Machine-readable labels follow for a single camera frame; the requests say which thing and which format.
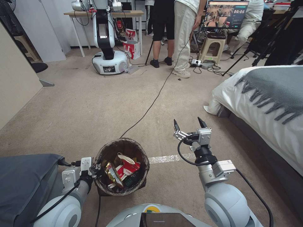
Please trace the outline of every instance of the black shoe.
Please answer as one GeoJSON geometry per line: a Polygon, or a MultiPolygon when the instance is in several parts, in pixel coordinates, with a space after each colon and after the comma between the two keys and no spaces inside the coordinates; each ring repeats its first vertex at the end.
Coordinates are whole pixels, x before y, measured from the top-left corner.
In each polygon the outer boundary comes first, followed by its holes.
{"type": "Polygon", "coordinates": [[[158,60],[151,60],[151,65],[154,66],[155,68],[159,68],[159,61],[158,60]]]}
{"type": "Polygon", "coordinates": [[[166,64],[167,65],[172,65],[172,61],[171,61],[171,58],[170,57],[166,57],[165,59],[164,59],[164,61],[166,62],[166,64]]]}

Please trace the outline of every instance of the baseboard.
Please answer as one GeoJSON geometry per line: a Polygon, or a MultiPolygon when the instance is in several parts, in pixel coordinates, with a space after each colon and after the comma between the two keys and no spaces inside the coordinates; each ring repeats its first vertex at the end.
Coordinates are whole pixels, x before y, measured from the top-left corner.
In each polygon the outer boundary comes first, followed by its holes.
{"type": "Polygon", "coordinates": [[[79,46],[71,46],[71,49],[80,49],[79,46]]]}

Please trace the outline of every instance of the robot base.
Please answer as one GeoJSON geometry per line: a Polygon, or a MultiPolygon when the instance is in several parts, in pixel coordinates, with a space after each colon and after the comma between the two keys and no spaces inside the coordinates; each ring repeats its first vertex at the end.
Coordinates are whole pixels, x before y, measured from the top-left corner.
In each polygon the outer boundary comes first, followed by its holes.
{"type": "Polygon", "coordinates": [[[103,52],[98,52],[94,55],[92,64],[99,74],[118,74],[126,70],[127,56],[124,52],[115,50],[114,58],[112,60],[106,60],[103,52]]]}

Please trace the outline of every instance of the yellow sticker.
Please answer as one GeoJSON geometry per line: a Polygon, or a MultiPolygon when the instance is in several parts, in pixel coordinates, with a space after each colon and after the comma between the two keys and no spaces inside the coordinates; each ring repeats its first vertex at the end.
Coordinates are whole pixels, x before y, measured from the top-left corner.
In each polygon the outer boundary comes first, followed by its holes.
{"type": "Polygon", "coordinates": [[[160,212],[160,210],[157,207],[150,206],[145,209],[144,213],[151,213],[151,212],[160,212]]]}

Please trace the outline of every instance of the white bedsheet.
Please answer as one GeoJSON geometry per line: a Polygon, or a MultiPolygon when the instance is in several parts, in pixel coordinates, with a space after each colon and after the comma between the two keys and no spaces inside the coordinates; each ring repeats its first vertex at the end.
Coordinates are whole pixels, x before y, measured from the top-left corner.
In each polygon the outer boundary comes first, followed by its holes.
{"type": "MultiPolygon", "coordinates": [[[[267,67],[298,66],[266,66],[266,68],[267,67]]],[[[235,86],[236,82],[243,75],[256,68],[261,67],[244,68],[217,86],[212,91],[209,106],[204,106],[204,109],[210,114],[217,114],[221,104],[227,107],[237,117],[243,119],[250,125],[275,152],[303,176],[303,115],[283,125],[283,120],[289,115],[286,115],[279,121],[274,120],[275,117],[284,112],[283,109],[265,114],[264,112],[266,112],[273,103],[258,108],[253,105],[258,98],[256,98],[254,102],[249,100],[254,90],[242,94],[244,83],[235,86]]]]}

